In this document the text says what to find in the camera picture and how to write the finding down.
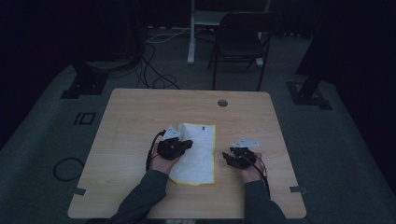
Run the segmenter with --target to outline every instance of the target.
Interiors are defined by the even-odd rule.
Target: person
[[[106,224],[140,223],[151,207],[166,196],[169,173],[179,158],[172,161],[162,158],[157,153],[157,146],[154,147],[151,158],[153,159],[150,161],[149,170]],[[255,165],[263,172],[264,167],[260,160],[256,160]],[[245,223],[287,223],[279,206],[269,199],[261,174],[250,166],[240,170],[240,175],[245,187]]]

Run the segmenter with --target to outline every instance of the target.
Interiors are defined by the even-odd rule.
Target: chair seat
[[[223,30],[218,36],[219,54],[225,58],[260,58],[264,48],[257,34]]]

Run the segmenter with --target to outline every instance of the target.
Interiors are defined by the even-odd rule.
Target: paper with yellow edge
[[[216,125],[182,123],[180,140],[192,140],[192,148],[173,166],[169,177],[178,184],[206,185],[215,183]]]

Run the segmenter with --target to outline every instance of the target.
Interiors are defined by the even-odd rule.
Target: sleeve
[[[261,180],[245,184],[245,224],[259,223],[287,223],[279,206],[268,198]]]
[[[140,184],[122,201],[117,213],[106,224],[127,223],[145,216],[166,195],[168,175],[148,170]]]

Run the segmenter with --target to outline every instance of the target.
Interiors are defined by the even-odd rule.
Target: person's left hand
[[[176,159],[169,161],[167,159],[164,159],[161,157],[158,152],[158,143],[155,144],[154,149],[151,154],[151,162],[149,165],[150,170],[157,170],[160,172],[163,172],[164,174],[169,175],[171,173],[172,167],[178,162],[180,157],[177,157]]]

